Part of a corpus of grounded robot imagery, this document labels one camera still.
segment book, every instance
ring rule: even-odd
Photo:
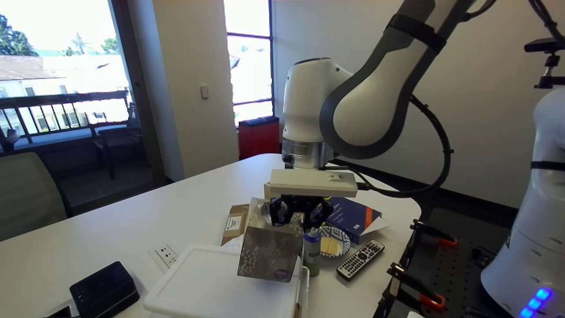
[[[347,197],[329,197],[328,202],[333,206],[333,211],[324,220],[326,225],[335,225],[349,236],[351,241],[358,243],[361,234],[370,231],[370,224],[381,216],[381,211],[351,201]]]

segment table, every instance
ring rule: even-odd
[[[72,282],[114,259],[133,275],[142,298],[163,273],[149,250],[218,245],[229,206],[260,197],[273,167],[282,167],[280,155],[255,155],[0,241],[0,315],[45,315],[70,298]],[[382,211],[388,225],[375,238],[386,250],[352,282],[335,277],[340,259],[324,261],[310,278],[306,315],[372,315],[389,280],[384,269],[400,257],[409,224],[419,216],[412,199],[358,192],[354,201]],[[155,314],[139,299],[119,315]]]

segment sky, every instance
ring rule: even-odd
[[[116,33],[107,0],[0,0],[0,13],[36,50],[63,50],[75,33],[100,50]]]

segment remote control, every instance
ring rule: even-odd
[[[361,268],[365,268],[377,254],[381,254],[384,245],[375,239],[368,239],[363,245],[356,246],[354,254],[351,254],[342,264],[335,269],[345,280],[351,280]]]

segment white tray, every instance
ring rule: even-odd
[[[172,315],[290,318],[299,296],[299,257],[289,282],[239,277],[238,257],[215,245],[188,246],[144,296],[144,307]]]

